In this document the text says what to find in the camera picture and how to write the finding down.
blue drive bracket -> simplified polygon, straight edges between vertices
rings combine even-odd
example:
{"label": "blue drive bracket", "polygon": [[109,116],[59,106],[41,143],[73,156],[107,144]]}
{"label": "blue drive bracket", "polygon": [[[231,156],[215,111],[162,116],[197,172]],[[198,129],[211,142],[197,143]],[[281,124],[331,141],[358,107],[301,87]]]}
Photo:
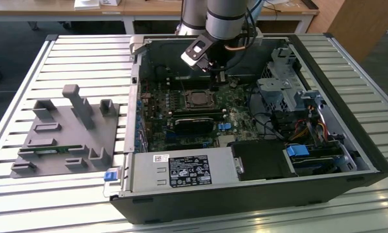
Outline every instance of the blue drive bracket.
{"label": "blue drive bracket", "polygon": [[305,147],[305,145],[290,145],[286,149],[286,154],[289,155],[289,157],[291,156],[307,156],[309,155],[309,151]]}

barcode sticker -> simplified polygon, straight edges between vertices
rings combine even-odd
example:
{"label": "barcode sticker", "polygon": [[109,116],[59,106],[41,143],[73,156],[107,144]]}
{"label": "barcode sticker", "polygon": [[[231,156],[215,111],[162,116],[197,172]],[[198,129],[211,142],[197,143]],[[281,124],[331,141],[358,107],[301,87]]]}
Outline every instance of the barcode sticker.
{"label": "barcode sticker", "polygon": [[154,163],[158,163],[158,162],[167,162],[167,158],[169,158],[169,155],[167,154],[155,154],[153,156],[153,162]]}

floor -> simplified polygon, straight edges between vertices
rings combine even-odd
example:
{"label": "floor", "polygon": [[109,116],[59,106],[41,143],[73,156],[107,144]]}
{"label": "floor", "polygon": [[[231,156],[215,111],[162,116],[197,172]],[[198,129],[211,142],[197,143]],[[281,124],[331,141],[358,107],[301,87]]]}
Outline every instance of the floor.
{"label": "floor", "polygon": [[[3,76],[0,81],[0,120],[47,34],[123,33],[121,23],[94,22],[79,27],[73,25],[74,30],[65,30],[57,22],[39,22],[38,28],[31,31],[25,22],[0,22],[0,71]],[[388,94],[388,34],[361,66]]]}

wooden cabinet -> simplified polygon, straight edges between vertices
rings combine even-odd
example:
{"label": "wooden cabinet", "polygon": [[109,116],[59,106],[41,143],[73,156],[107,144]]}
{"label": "wooden cabinet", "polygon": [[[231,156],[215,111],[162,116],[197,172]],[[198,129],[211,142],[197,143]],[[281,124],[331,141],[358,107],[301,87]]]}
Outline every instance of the wooden cabinet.
{"label": "wooden cabinet", "polygon": [[388,0],[311,0],[319,13],[307,33],[331,33],[357,62],[388,29]]}

power supply label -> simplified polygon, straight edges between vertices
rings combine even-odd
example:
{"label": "power supply label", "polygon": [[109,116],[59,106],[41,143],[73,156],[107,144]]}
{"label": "power supply label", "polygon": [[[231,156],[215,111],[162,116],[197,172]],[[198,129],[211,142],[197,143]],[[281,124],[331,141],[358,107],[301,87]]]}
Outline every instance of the power supply label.
{"label": "power supply label", "polygon": [[206,155],[167,159],[171,188],[211,184]]}

